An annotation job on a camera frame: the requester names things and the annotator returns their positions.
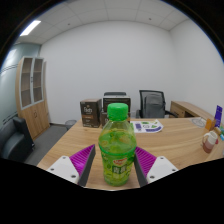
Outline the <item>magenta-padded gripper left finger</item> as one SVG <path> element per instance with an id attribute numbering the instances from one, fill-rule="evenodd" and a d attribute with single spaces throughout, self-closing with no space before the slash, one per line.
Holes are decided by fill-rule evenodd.
<path id="1" fill-rule="evenodd" d="M 90 145 L 70 157 L 61 156 L 47 171 L 79 186 L 85 186 L 95 154 L 95 145 Z"/>

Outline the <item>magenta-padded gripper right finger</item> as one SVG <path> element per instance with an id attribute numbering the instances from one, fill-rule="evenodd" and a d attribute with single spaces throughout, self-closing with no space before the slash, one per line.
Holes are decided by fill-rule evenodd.
<path id="1" fill-rule="evenodd" d="M 135 149 L 134 165 L 141 187 L 177 171 L 166 157 L 156 157 L 140 147 Z"/>

